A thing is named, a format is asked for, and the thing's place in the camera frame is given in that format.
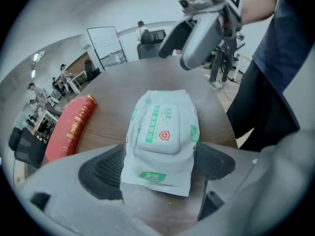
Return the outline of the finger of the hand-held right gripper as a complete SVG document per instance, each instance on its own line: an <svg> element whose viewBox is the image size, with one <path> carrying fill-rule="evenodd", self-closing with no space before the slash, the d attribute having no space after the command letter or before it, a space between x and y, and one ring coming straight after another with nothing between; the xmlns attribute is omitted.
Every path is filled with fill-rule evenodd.
<svg viewBox="0 0 315 236"><path fill-rule="evenodd" d="M161 43L158 56L164 59L171 56L174 50L182 50L196 22L188 16L179 20Z"/></svg>
<svg viewBox="0 0 315 236"><path fill-rule="evenodd" d="M184 70L200 66L221 42L220 16L219 12L203 12L194 14L188 21L192 23L192 31L184 44L180 58L180 65Z"/></svg>

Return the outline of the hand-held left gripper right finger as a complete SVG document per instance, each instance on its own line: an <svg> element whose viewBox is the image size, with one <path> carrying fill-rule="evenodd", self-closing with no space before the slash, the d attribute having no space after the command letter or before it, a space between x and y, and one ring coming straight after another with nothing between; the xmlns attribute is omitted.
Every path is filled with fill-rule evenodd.
<svg viewBox="0 0 315 236"><path fill-rule="evenodd" d="M261 152L197 143L196 163L216 210L186 236L279 236L315 177L315 133L301 130Z"/></svg>

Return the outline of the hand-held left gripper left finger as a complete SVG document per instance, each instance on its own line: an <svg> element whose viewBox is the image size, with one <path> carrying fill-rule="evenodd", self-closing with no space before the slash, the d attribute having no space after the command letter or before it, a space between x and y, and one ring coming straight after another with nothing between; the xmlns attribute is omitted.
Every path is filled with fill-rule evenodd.
<svg viewBox="0 0 315 236"><path fill-rule="evenodd" d="M132 216L120 190L124 147L113 145L41 166L18 190L30 217L51 236L155 236Z"/></svg>

